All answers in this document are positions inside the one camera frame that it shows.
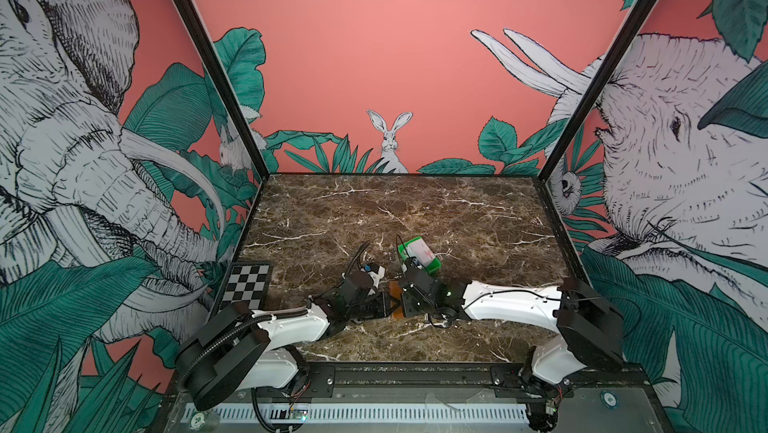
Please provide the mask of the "black frame post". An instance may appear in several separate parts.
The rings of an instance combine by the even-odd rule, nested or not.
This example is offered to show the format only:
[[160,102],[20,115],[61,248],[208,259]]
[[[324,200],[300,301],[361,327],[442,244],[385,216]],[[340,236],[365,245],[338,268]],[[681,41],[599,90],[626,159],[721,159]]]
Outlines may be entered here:
[[651,11],[654,9],[657,1],[658,0],[634,1],[624,23],[622,23],[620,31],[618,31],[614,41],[612,41],[610,49],[606,52],[601,65],[597,69],[593,79],[590,81],[585,93],[582,95],[577,108],[572,114],[569,122],[566,124],[552,154],[548,157],[544,167],[540,170],[537,176],[537,180],[540,183],[543,183],[552,175],[558,161],[565,156],[567,147],[575,137],[587,115],[592,111],[599,95],[607,85],[615,69],[622,62],[628,49],[630,49],[632,42],[638,35],[640,28],[644,25]]
[[252,129],[245,120],[232,84],[194,1],[173,0],[173,3],[202,59],[203,66],[213,82],[214,89],[222,100],[229,118],[233,121],[244,143],[250,159],[256,168],[258,179],[260,182],[268,180],[270,172],[253,139]]

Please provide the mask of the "brown leather card holder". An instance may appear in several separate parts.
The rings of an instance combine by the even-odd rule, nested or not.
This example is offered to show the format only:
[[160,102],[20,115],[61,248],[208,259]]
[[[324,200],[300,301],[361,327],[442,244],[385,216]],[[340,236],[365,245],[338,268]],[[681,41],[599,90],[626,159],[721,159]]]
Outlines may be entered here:
[[390,316],[395,319],[404,319],[403,289],[397,281],[391,280],[388,282],[388,294],[390,297]]

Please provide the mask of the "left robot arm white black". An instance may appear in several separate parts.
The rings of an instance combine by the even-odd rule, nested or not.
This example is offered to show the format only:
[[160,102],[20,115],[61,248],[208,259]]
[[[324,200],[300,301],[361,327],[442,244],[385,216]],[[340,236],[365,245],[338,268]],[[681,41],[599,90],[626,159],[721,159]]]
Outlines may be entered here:
[[390,300],[379,289],[384,276],[384,267],[368,263],[300,308],[269,312],[249,310],[244,301],[230,304],[180,347],[178,390],[199,410],[241,390],[273,388],[288,398],[300,396],[311,378],[296,346],[336,335],[352,321],[385,317]]

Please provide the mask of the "left black frame post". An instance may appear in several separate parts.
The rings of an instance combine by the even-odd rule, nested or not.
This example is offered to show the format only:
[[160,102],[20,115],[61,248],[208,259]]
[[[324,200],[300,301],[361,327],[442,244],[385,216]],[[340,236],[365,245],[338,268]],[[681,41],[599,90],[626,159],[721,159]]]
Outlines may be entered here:
[[203,66],[213,82],[214,89],[222,100],[229,118],[233,121],[244,143],[250,159],[256,168],[258,179],[260,182],[268,180],[270,172],[253,139],[252,129],[245,120],[232,84],[194,1],[173,0],[173,3],[202,59]]

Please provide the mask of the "green plastic tray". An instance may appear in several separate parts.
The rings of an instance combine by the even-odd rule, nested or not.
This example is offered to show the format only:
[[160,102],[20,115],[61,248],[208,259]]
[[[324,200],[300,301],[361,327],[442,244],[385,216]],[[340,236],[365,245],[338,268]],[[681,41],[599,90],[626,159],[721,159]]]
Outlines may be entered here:
[[421,237],[415,237],[408,241],[398,241],[397,251],[401,261],[406,264],[414,264],[426,270],[430,276],[435,276],[442,267],[437,255]]

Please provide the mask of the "stack of credit cards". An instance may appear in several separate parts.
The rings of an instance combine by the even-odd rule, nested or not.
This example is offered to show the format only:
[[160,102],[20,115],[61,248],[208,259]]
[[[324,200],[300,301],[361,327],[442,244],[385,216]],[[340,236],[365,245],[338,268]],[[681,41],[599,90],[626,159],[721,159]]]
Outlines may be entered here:
[[409,256],[415,258],[425,268],[437,259],[422,237],[417,237],[411,240],[406,245],[406,249],[409,252]]

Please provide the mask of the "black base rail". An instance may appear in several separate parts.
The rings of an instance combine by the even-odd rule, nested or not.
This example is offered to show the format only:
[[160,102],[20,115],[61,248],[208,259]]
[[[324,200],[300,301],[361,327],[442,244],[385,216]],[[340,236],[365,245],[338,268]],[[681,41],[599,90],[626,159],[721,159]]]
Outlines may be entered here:
[[265,355],[246,371],[200,367],[179,385],[200,409],[239,391],[259,389],[267,398],[330,398],[342,388],[489,388],[501,398],[541,402],[568,397],[579,387],[629,385],[644,376],[632,365],[620,372],[581,370],[559,385],[536,380],[521,363],[313,362]]

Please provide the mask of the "black white checkerboard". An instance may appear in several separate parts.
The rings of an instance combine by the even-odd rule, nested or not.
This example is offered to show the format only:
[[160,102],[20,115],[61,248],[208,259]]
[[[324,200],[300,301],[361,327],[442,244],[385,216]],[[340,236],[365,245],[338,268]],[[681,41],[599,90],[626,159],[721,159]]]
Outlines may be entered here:
[[217,311],[231,303],[244,301],[251,310],[258,310],[267,297],[273,265],[268,261],[233,262],[217,297]]

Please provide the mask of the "right black frame post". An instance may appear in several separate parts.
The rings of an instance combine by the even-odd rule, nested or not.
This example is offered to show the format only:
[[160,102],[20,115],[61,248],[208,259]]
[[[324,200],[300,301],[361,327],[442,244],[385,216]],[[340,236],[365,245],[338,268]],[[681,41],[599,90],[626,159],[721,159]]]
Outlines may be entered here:
[[651,11],[654,9],[657,1],[658,0],[634,1],[624,23],[622,23],[620,31],[618,31],[614,41],[612,41],[610,49],[606,52],[601,65],[597,69],[593,79],[590,81],[585,93],[582,95],[577,108],[572,114],[569,122],[566,124],[552,154],[548,157],[544,167],[540,170],[537,176],[537,180],[540,183],[543,183],[552,175],[558,161],[565,156],[567,147],[575,137],[587,115],[592,111],[599,95],[607,85],[615,69],[622,62],[628,49],[630,49],[632,42],[638,35],[640,28],[644,25]]

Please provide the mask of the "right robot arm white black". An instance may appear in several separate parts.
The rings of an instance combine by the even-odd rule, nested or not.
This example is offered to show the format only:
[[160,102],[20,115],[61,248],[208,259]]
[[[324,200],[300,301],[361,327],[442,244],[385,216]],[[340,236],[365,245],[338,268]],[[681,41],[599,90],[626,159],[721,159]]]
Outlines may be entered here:
[[624,365],[624,318],[588,283],[567,277],[558,286],[514,287],[452,278],[442,281],[418,262],[401,266],[398,284],[407,316],[427,313],[443,325],[500,320],[533,325],[555,337],[533,349],[521,372],[530,381],[558,385],[591,368],[619,372]]

